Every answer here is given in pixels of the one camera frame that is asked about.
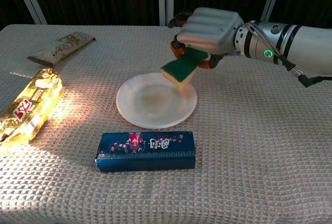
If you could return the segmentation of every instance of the plate rim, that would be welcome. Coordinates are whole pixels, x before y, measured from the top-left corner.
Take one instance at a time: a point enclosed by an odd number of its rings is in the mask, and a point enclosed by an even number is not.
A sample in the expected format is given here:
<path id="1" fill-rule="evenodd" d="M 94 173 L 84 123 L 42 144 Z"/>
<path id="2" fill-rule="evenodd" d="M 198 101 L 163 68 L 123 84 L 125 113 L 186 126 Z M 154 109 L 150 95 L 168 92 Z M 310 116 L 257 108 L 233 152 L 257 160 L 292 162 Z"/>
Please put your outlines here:
<path id="1" fill-rule="evenodd" d="M 129 80 L 132 80 L 133 78 L 137 77 L 137 76 L 143 76 L 143 75 L 152 75 L 152 74 L 158 74 L 158 75 L 162 75 L 162 73 L 158 73 L 158 72 L 154 72 L 154 73 L 146 73 L 146 74 L 138 74 L 138 75 L 135 75 L 131 78 L 129 78 L 128 80 L 126 80 L 121 86 L 120 88 L 118 89 L 118 92 L 116 94 L 116 107 L 118 109 L 118 112 L 120 113 L 120 115 L 129 123 L 137 126 L 137 127 L 140 127 L 140 128 L 145 128 L 145 129 L 165 129 L 165 128 L 170 128 L 170 127 L 173 127 L 177 124 L 180 124 L 182 123 L 183 121 L 185 121 L 187 118 L 189 118 L 191 116 L 191 114 L 193 113 L 193 111 L 195 111 L 196 109 L 196 105 L 197 105 L 197 93 L 196 93 L 196 90 L 195 88 L 192 86 L 192 84 L 187 84 L 188 86 L 191 87 L 192 89 L 192 92 L 193 92 L 193 104 L 192 104 L 192 108 L 190 109 L 190 111 L 184 115 L 182 118 L 178 119 L 177 121 L 174 121 L 172 123 L 168 123 L 168 124 L 162 124 L 162 125 L 144 125 L 144 124 L 139 124 L 139 123 L 136 123 L 135 121 L 132 121 L 130 120 L 129 118 L 126 117 L 126 115 L 123 113 L 123 111 L 121 110 L 121 108 L 119 107 L 119 95 L 120 95 L 120 92 L 121 92 L 121 89 L 123 88 L 123 85 L 126 84 L 127 81 Z"/>

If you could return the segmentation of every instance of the robot finger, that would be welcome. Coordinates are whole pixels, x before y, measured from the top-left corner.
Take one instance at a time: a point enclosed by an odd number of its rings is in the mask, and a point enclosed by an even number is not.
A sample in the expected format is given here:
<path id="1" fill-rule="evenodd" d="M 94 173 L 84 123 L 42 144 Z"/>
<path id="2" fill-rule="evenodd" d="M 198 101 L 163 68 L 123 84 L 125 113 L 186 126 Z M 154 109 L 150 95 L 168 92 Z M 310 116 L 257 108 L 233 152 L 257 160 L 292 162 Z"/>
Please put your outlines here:
<path id="1" fill-rule="evenodd" d="M 182 27 L 188 20 L 188 18 L 193 14 L 191 10 L 180 10 L 178 11 L 174 18 L 168 23 L 168 28 Z"/>
<path id="2" fill-rule="evenodd" d="M 197 67 L 204 69 L 214 69 L 223 57 L 223 55 L 212 54 L 209 60 L 199 61 Z"/>
<path id="3" fill-rule="evenodd" d="M 176 58 L 180 58 L 186 51 L 186 46 L 174 40 L 171 42 L 171 50 Z"/>

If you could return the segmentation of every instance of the white plate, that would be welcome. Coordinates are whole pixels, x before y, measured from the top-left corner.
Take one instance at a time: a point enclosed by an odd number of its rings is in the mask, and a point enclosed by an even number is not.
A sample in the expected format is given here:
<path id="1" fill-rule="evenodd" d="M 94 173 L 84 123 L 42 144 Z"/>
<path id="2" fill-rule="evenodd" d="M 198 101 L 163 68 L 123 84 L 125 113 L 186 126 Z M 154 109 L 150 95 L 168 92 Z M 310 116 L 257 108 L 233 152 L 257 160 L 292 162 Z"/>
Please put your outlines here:
<path id="1" fill-rule="evenodd" d="M 172 127 L 187 119 L 197 103 L 192 85 L 179 89 L 162 73 L 137 75 L 116 95 L 116 106 L 126 121 L 142 128 Z"/>

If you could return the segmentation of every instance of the green scouring pad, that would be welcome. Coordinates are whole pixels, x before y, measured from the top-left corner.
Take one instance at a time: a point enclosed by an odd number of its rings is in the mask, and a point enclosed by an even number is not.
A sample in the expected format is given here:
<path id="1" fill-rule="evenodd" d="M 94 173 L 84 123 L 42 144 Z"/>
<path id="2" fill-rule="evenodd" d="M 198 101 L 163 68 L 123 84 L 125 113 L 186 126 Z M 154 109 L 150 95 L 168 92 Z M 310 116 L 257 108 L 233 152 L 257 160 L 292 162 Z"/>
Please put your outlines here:
<path id="1" fill-rule="evenodd" d="M 208 54 L 203 51 L 186 48 L 180 58 L 161 67 L 161 72 L 164 77 L 176 84 L 179 88 L 182 88 L 190 82 L 199 61 L 207 57 Z"/>

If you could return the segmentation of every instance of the table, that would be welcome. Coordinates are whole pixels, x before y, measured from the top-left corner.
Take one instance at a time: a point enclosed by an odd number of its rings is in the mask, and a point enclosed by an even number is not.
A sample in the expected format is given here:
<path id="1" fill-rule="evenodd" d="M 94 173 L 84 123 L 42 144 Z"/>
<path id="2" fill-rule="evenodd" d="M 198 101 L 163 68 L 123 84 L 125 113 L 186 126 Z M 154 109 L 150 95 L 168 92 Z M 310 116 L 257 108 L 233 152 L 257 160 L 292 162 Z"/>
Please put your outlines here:
<path id="1" fill-rule="evenodd" d="M 0 223 L 331 223 L 332 90 L 281 66 L 225 57 L 197 70 L 194 170 L 102 174 L 102 133 L 142 130 L 115 103 L 127 79 L 173 59 L 179 29 L 10 25 L 0 32 L 0 112 L 42 66 L 26 57 L 73 31 L 96 41 L 60 62 L 66 91 L 28 147 L 0 160 Z"/>

